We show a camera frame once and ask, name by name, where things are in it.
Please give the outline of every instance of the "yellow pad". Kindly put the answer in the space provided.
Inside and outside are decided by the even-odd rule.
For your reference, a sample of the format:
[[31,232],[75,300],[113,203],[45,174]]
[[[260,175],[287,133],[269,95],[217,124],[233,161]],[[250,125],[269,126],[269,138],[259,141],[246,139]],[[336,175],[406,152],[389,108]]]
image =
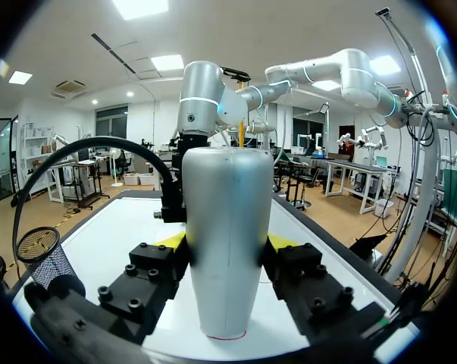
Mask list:
[[155,246],[164,245],[164,246],[167,246],[168,248],[173,248],[174,251],[176,251],[177,247],[181,244],[181,241],[184,238],[184,234],[185,234],[184,232],[179,233],[178,235],[174,235],[173,237],[169,237],[166,240],[159,241],[152,245],[155,245]]
[[273,235],[271,233],[268,233],[268,239],[271,241],[272,246],[274,247],[277,253],[279,252],[279,249],[285,248],[286,246],[299,245],[291,240],[284,239],[283,237],[278,237],[277,235]]

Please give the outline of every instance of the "workbench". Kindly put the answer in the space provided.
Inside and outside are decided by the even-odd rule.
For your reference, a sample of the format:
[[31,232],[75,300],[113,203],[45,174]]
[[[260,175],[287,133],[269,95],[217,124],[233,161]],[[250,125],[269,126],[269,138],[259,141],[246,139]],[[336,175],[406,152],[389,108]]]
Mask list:
[[[341,174],[341,188],[339,191],[330,192],[330,183],[333,179],[333,170],[335,167],[341,167],[343,173]],[[364,192],[358,192],[351,187],[345,186],[346,181],[346,170],[357,171],[359,173],[366,174],[365,189]],[[383,176],[386,174],[387,170],[381,167],[374,167],[368,165],[359,165],[358,163],[347,162],[347,161],[327,161],[327,184],[326,184],[326,197],[328,196],[338,196],[342,195],[343,191],[348,191],[356,196],[363,198],[362,207],[359,209],[359,214],[363,215],[366,212],[373,211],[376,206],[376,201],[380,198],[381,184],[383,183]],[[377,191],[375,193],[374,199],[368,196],[370,192],[371,178],[372,176],[378,177]],[[370,200],[373,202],[373,205],[366,207],[366,202]]]
[[[126,190],[107,202],[61,238],[64,252],[86,288],[86,298],[98,305],[98,287],[109,285],[129,263],[129,251],[141,242],[153,244],[185,230],[185,224],[165,224],[153,218],[161,208],[159,191]],[[297,243],[311,243],[323,257],[321,264],[344,287],[354,288],[353,306],[362,309],[377,302],[390,314],[400,292],[371,266],[350,252],[319,225],[284,199],[273,195],[269,232]],[[168,300],[152,335],[145,338],[146,355],[210,361],[249,360],[276,356],[309,345],[296,328],[284,301],[277,300],[264,269],[246,336],[220,341],[199,329],[199,316],[189,266],[174,300]],[[13,304],[30,326],[32,309],[18,284]],[[377,350],[381,362],[389,362],[405,348],[419,330],[411,323],[401,328]]]
[[[55,186],[56,190],[52,190],[51,187],[48,187],[48,195],[49,195],[49,200],[52,202],[59,202],[59,203],[64,203],[64,196],[63,196],[63,191],[62,191],[62,185],[60,183],[60,168],[65,168],[65,167],[71,167],[72,168],[72,173],[73,173],[73,186],[75,189],[75,195],[76,195],[76,200],[77,200],[77,205],[81,209],[89,208],[93,209],[92,204],[96,201],[98,201],[101,197],[108,197],[110,199],[109,195],[106,195],[102,192],[102,184],[100,180],[102,179],[100,177],[100,163],[105,162],[105,159],[99,159],[96,161],[81,161],[81,162],[75,162],[75,161],[66,161],[66,162],[60,162],[57,163],[56,165],[53,165],[49,170],[48,173],[51,173],[54,180],[55,180]],[[88,196],[83,195],[83,191],[81,188],[82,182],[77,182],[77,180],[80,180],[80,168],[88,168],[92,173],[92,179],[93,179],[93,192],[90,193]],[[97,186],[95,184],[95,180],[99,182],[99,188],[97,189]],[[57,192],[58,197],[54,197],[53,193]]]

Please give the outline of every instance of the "window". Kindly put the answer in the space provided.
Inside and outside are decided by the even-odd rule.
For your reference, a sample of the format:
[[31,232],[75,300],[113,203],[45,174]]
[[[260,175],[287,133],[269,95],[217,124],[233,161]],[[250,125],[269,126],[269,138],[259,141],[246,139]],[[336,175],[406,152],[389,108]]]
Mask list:
[[108,135],[111,137],[127,138],[127,106],[110,108],[96,112],[96,136]]

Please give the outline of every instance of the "ceiling light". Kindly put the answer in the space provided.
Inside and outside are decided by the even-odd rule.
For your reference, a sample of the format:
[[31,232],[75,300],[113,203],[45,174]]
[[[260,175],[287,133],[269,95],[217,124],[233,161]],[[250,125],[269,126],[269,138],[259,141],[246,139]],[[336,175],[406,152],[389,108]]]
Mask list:
[[163,55],[151,58],[152,64],[158,71],[182,70],[183,59],[180,55]]
[[323,89],[324,91],[331,91],[332,89],[341,87],[341,85],[334,81],[318,81],[314,82],[312,86],[317,87],[318,89]]
[[395,74],[401,71],[399,65],[389,55],[371,60],[370,66],[373,68],[373,71],[380,76]]
[[167,0],[112,0],[124,20],[164,13],[169,10]]
[[9,79],[9,83],[15,83],[17,85],[24,85],[28,80],[31,78],[32,74],[27,74],[26,72],[15,71],[11,78]]

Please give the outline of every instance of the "ceiling panel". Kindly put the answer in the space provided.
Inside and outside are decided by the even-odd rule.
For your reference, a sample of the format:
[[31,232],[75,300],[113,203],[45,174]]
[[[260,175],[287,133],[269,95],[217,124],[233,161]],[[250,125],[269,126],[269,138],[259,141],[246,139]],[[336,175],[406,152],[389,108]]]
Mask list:
[[138,74],[140,74],[142,72],[146,72],[146,71],[154,71],[155,70],[155,67],[152,64],[150,58],[136,59],[135,61],[129,61],[127,63]]
[[137,76],[141,79],[141,80],[149,80],[151,78],[159,78],[161,76],[159,76],[159,73],[157,71],[146,71],[146,72],[141,72],[139,74],[137,74]]
[[126,63],[136,59],[147,58],[149,56],[148,52],[139,42],[122,45],[115,48],[114,52],[117,53]]

